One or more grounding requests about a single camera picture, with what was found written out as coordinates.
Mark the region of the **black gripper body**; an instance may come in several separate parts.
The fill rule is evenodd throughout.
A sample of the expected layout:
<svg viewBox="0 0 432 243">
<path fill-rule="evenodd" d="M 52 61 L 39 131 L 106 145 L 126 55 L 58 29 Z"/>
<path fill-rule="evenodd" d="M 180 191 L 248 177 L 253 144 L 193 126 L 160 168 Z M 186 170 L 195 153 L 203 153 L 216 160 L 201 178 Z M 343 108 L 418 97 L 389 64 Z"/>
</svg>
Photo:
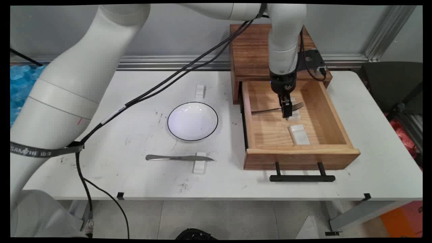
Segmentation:
<svg viewBox="0 0 432 243">
<path fill-rule="evenodd" d="M 297 72 L 279 75 L 270 71 L 270 79 L 272 91 L 282 98 L 290 99 L 291 93 L 296 88 Z"/>
</svg>

